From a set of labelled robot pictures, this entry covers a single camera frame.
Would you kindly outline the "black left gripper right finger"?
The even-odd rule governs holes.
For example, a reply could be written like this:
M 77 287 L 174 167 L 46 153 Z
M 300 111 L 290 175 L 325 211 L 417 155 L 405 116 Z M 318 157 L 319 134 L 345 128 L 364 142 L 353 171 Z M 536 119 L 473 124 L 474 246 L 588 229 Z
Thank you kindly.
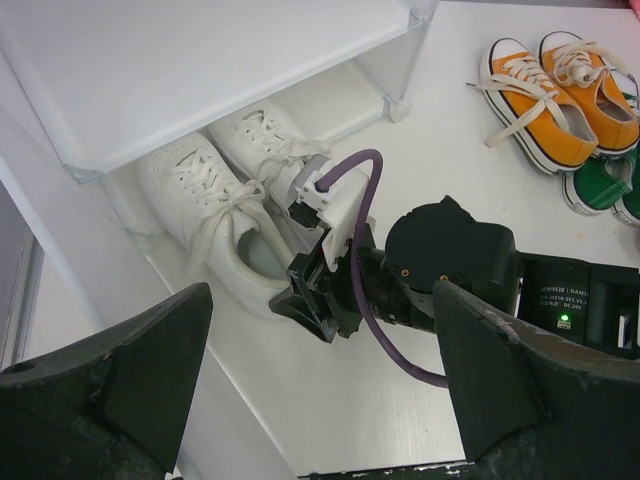
M 638 361 L 547 332 L 448 281 L 435 285 L 434 308 L 478 478 L 638 478 Z

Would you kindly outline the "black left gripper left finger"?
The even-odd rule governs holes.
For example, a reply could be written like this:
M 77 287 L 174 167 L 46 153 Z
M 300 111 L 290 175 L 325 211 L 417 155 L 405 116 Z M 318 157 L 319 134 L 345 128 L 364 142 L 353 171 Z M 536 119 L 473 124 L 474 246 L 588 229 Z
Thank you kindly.
M 176 467 L 213 301 L 193 284 L 1 373 L 4 479 L 163 479 Z

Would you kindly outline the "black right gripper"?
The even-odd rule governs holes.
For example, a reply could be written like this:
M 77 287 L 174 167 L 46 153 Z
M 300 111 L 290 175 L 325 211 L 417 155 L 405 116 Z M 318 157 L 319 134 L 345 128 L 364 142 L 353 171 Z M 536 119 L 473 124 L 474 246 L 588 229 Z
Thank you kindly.
M 384 268 L 384 258 L 367 224 L 357 261 L 365 300 L 374 313 L 389 305 L 390 273 Z M 352 282 L 350 253 L 332 272 L 321 253 L 321 244 L 317 244 L 311 252 L 294 257 L 287 275 L 290 286 L 268 303 L 274 314 L 295 321 L 325 343 L 358 331 L 363 315 Z

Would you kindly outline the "white sneaker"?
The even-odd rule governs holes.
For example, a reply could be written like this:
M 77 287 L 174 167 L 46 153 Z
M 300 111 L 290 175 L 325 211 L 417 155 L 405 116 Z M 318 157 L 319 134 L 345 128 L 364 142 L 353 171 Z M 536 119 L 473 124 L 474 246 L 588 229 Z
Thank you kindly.
M 289 288 L 294 254 L 264 206 L 262 184 L 241 181 L 197 132 L 135 166 L 149 208 L 185 248 L 190 269 L 208 267 L 245 310 L 278 320 L 269 304 Z
M 296 253 L 310 252 L 320 234 L 289 217 L 289 206 L 297 197 L 292 185 L 313 156 L 330 155 L 329 145 L 308 139 L 269 99 L 211 123 L 208 132 L 234 172 L 263 185 L 266 209 L 289 247 Z

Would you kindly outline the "white plastic shoe cabinet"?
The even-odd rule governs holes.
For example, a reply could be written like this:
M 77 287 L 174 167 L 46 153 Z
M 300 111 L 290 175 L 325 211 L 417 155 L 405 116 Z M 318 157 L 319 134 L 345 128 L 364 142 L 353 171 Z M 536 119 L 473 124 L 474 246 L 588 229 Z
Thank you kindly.
M 146 257 L 104 191 L 142 155 L 350 60 L 389 100 L 403 91 L 433 1 L 5 1 L 1 178 L 92 326 L 118 324 L 189 277 L 171 244 Z M 378 393 L 367 332 L 334 346 L 285 320 L 214 301 L 183 463 L 221 474 L 246 422 L 279 476 L 423 465 L 433 391 L 392 367 Z

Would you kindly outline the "orange canvas sneaker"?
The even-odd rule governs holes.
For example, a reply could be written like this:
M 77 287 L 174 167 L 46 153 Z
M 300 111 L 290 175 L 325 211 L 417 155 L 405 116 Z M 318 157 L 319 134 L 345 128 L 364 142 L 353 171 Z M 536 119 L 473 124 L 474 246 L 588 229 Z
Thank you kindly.
M 598 155 L 617 157 L 636 147 L 638 84 L 617 55 L 595 41 L 556 31 L 540 40 L 538 57 L 584 113 L 596 135 Z
M 549 175 L 573 172 L 595 152 L 597 138 L 582 109 L 519 41 L 496 40 L 470 86 L 482 92 L 503 124 L 485 140 L 487 147 L 513 139 Z

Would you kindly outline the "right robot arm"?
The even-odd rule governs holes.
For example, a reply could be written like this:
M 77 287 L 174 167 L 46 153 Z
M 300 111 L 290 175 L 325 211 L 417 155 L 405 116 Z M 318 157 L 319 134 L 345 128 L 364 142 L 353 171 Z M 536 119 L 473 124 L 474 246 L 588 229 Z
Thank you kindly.
M 383 248 L 357 249 L 365 299 L 388 324 L 435 332 L 434 286 L 449 281 L 498 310 L 589 348 L 639 357 L 639 271 L 523 253 L 505 226 L 446 196 L 398 219 Z

